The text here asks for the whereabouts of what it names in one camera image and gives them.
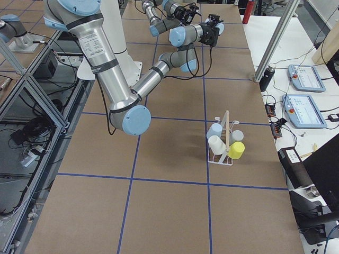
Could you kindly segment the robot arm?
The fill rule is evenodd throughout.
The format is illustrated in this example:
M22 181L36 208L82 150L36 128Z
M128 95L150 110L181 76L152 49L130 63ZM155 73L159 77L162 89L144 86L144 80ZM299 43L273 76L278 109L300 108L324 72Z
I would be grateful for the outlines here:
M190 25L194 17L200 15L196 3L182 5L176 1L141 1L141 8L149 20L153 37L180 25Z
M121 26L119 9L111 8L105 16L103 1L44 1L46 26L76 35L91 72L110 99L108 121L128 135L141 135L149 128L151 114L141 101L169 71L180 68L193 72L197 68L194 43L214 47L224 31L223 21L215 14L203 23L192 24L199 9L195 3L183 6L175 1L142 1L141 8L150 22L151 34L169 32L176 50L162 54L144 76L129 86L118 54L113 51L113 41L103 28L112 25L114 37L124 41L123 33L117 30Z

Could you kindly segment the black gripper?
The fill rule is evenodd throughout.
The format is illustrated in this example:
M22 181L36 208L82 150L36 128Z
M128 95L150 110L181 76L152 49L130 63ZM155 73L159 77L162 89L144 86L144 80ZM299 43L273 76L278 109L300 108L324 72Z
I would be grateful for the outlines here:
M188 4L176 8L176 19L183 25L190 25L196 14L200 15L199 7L195 4Z
M215 46L219 37L219 27L217 23L200 23L202 35L199 42L208 46Z

